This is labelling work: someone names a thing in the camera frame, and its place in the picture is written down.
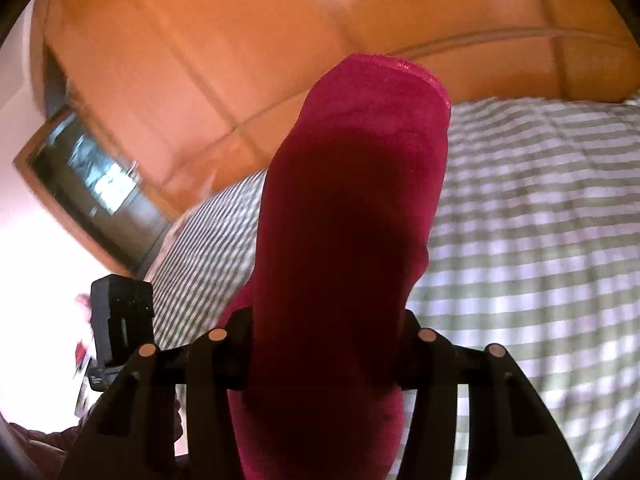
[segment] red cloth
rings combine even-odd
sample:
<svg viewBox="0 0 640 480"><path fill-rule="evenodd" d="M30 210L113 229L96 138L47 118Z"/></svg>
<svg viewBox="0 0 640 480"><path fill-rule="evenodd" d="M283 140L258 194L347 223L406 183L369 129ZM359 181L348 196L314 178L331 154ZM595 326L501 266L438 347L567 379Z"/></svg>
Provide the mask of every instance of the red cloth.
<svg viewBox="0 0 640 480"><path fill-rule="evenodd" d="M230 393L247 480L382 480L398 449L394 366L424 272L450 103L411 62L350 56L313 86L266 176L247 389Z"/></svg>

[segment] glass panel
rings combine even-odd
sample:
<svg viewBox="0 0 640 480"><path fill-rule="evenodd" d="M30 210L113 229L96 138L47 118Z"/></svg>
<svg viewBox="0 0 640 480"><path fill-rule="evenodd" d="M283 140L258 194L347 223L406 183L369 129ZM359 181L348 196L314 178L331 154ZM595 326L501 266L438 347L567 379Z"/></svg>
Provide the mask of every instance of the glass panel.
<svg viewBox="0 0 640 480"><path fill-rule="evenodd" d="M86 135L76 141L67 165L110 214L118 210L136 187L135 180Z"/></svg>

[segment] green and white checkered cloth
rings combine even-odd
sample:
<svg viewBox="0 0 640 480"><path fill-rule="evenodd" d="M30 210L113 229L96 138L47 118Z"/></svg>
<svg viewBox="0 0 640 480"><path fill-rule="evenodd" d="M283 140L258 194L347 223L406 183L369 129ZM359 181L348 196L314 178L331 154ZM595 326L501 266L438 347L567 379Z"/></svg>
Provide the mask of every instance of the green and white checkered cloth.
<svg viewBox="0 0 640 480"><path fill-rule="evenodd" d="M428 243L408 308L451 342L507 346L585 478L640 411L640 108L488 99L457 105ZM158 343L214 326L248 278L264 173L207 200L156 272ZM463 479L460 387L452 478ZM405 397L406 443L415 395Z"/></svg>

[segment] gingham fabric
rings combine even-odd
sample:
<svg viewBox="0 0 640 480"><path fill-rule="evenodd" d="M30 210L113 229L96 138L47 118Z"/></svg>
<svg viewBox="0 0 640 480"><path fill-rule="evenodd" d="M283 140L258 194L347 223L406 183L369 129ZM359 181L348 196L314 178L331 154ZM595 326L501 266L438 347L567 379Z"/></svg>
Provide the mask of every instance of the gingham fabric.
<svg viewBox="0 0 640 480"><path fill-rule="evenodd" d="M428 243L408 307L451 342L507 346L585 478L640 411L640 108L488 99L457 105ZM214 326L248 278L264 173L200 206L153 278L158 343ZM405 396L405 430L414 405ZM460 387L452 478L463 479Z"/></svg>

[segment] wooden frame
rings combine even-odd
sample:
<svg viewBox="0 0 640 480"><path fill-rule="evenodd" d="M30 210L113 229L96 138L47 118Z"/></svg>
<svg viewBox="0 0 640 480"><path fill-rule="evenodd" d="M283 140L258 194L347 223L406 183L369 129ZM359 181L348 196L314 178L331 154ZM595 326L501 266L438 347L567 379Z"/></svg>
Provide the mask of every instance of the wooden frame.
<svg viewBox="0 0 640 480"><path fill-rule="evenodd" d="M50 120L34 134L14 158L15 169L31 188L44 208L51 213L53 218L73 237L82 247L89 251L93 257L115 274L131 276L127 267L111 256L98 242L96 242L56 201L47 187L40 181L30 161L36 155L51 131L63 121L71 118L75 112L69 107L63 107Z"/></svg>

